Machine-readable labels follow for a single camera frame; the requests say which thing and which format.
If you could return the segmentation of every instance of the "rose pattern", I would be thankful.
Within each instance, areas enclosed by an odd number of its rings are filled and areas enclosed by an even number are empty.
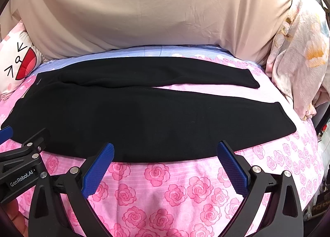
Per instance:
[[[294,174],[300,174],[300,167],[296,162],[293,162],[293,172]]]
[[[300,159],[305,159],[305,155],[304,155],[304,153],[301,150],[298,150],[298,157]]]
[[[108,172],[112,174],[114,180],[122,180],[131,173],[130,163],[112,162],[108,168]]]
[[[224,206],[229,200],[228,191],[225,189],[215,188],[211,200],[218,207]]]
[[[285,157],[285,164],[287,167],[291,168],[292,167],[292,160],[290,157]]]
[[[283,144],[283,150],[286,154],[288,154],[288,156],[291,155],[291,152],[290,152],[290,146],[288,144]]]
[[[299,133],[298,133],[298,131],[294,132],[292,134],[292,136],[295,137],[298,140],[299,139]]]
[[[208,178],[192,177],[189,179],[187,194],[189,198],[198,204],[205,201],[207,196],[212,193],[212,190],[213,186]]]
[[[140,229],[134,237],[160,237],[156,232],[149,229]]]
[[[306,200],[306,189],[304,187],[302,187],[300,189],[300,198],[305,201]]]
[[[307,189],[307,191],[308,191],[309,193],[312,193],[312,192],[313,192],[313,185],[312,185],[312,183],[311,183],[310,180],[308,180],[308,182],[307,182],[307,187],[306,187],[306,189]]]
[[[69,209],[67,214],[68,214],[68,219],[69,219],[71,225],[74,226],[74,227],[79,226],[78,219],[75,216],[75,213],[73,212],[73,210]]]
[[[316,179],[313,180],[313,187],[314,187],[314,190],[316,191],[316,189],[317,189],[317,180]]]
[[[133,206],[127,209],[122,217],[122,220],[129,228],[141,229],[146,226],[146,213],[143,210],[138,209],[136,206]]]
[[[59,161],[58,161],[57,157],[50,155],[48,160],[46,161],[47,171],[50,174],[55,173],[57,171],[58,164],[59,164]]]
[[[121,206],[127,206],[136,201],[135,190],[128,187],[126,184],[119,184],[114,196],[116,197],[118,204]]]
[[[229,177],[227,176],[226,171],[222,167],[220,167],[218,170],[218,180],[225,188],[229,188],[231,186]]]
[[[205,204],[200,214],[201,221],[207,226],[214,225],[221,217],[220,208],[216,205]]]
[[[127,228],[122,227],[118,223],[115,223],[113,228],[110,230],[110,234],[113,237],[129,237],[131,233]]]
[[[108,185],[101,181],[101,183],[99,184],[96,192],[92,195],[92,198],[95,202],[99,202],[101,200],[104,200],[108,197]]]
[[[304,174],[300,174],[299,177],[300,177],[300,183],[305,186],[305,184],[306,184],[306,176]]]
[[[277,163],[273,159],[273,157],[267,156],[267,166],[269,167],[269,169],[275,170]]]
[[[98,218],[100,219],[100,221],[102,222],[102,224],[105,226],[105,228],[109,231],[110,227],[107,223],[105,223],[103,216],[98,216]]]
[[[190,233],[190,237],[209,237],[211,236],[210,231],[204,227],[203,224],[196,224],[194,230]]]
[[[297,147],[297,145],[294,143],[294,142],[290,142],[291,143],[291,148],[295,151],[295,152],[297,152],[297,149],[298,149],[298,147]]]
[[[280,166],[284,165],[284,156],[282,154],[282,152],[278,151],[274,151],[274,158],[277,164],[279,164]]]
[[[305,164],[302,161],[299,161],[299,168],[302,172],[305,171]]]
[[[237,198],[233,198],[230,200],[225,207],[226,218],[232,219],[233,215],[236,213],[237,209],[239,208],[241,202]]]
[[[265,194],[264,194],[264,197],[262,198],[261,203],[262,203],[264,206],[267,206],[267,204],[268,204],[268,202],[269,202],[269,198],[270,198],[270,193],[265,193]]]
[[[305,155],[306,157],[308,157],[308,156],[309,156],[309,152],[308,152],[308,150],[307,150],[307,148],[306,148],[306,147],[304,147],[304,155]]]
[[[258,156],[260,160],[262,160],[265,156],[265,150],[262,145],[254,146],[252,148],[253,153]]]
[[[311,168],[311,161],[309,160],[308,157],[305,157],[305,165],[308,169]]]
[[[159,209],[157,213],[153,213],[150,218],[149,225],[154,229],[169,230],[173,223],[173,216],[166,209]]]
[[[187,199],[185,187],[176,184],[169,185],[165,192],[165,199],[172,207],[180,205]]]
[[[162,163],[148,164],[144,176],[153,187],[159,187],[170,178],[169,168]]]
[[[189,237],[189,234],[184,230],[169,229],[164,237]]]

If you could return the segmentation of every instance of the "bed sheet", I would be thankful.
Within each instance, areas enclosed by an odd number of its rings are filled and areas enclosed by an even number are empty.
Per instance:
[[[83,60],[126,56],[182,56],[208,60],[237,68],[248,68],[260,83],[259,89],[233,85],[171,85],[162,87],[180,91],[245,97],[263,102],[280,102],[297,127],[296,133],[237,154],[265,172],[293,174],[301,207],[305,208],[319,187],[324,174],[317,152],[317,137],[310,119],[301,121],[263,70],[253,62],[243,62],[226,51],[208,46],[147,46],[116,50],[79,58],[53,60],[38,67],[6,101],[0,102],[0,124],[15,102],[24,95],[36,74],[62,68]],[[40,111],[48,111],[40,102]],[[8,140],[0,152],[18,148]],[[50,174],[62,174],[83,159],[43,152],[42,158]],[[20,211],[28,217],[33,188],[18,197]],[[62,195],[74,230],[84,235]],[[196,161],[130,164],[111,163],[96,193],[88,198],[100,220],[114,237],[212,237],[219,235],[237,211],[242,196],[235,193],[217,157]],[[265,194],[259,211],[248,231],[255,232],[265,212],[269,194]]]

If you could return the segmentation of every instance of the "metal screw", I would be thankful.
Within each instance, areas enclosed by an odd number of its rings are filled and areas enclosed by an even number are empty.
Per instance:
[[[255,173],[260,173],[261,172],[261,168],[259,166],[253,166],[252,167],[252,170],[255,172]]]
[[[76,174],[76,173],[78,173],[78,171],[79,171],[79,168],[76,166],[74,166],[70,169],[70,173],[72,173],[72,174]]]
[[[45,178],[47,176],[47,172],[42,172],[41,174],[40,174],[40,177],[41,178]]]
[[[290,171],[285,170],[285,171],[284,171],[284,175],[287,176],[287,177],[290,177],[290,176],[291,176],[291,173],[290,173]]]

